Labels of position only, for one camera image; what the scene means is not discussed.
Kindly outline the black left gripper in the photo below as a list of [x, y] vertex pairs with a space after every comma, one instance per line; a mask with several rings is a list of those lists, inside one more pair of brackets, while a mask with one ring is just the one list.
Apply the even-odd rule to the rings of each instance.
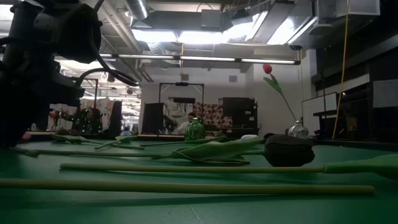
[[19, 68], [1, 65], [1, 146], [15, 146], [51, 104], [76, 106], [84, 89], [60, 73], [56, 61]]

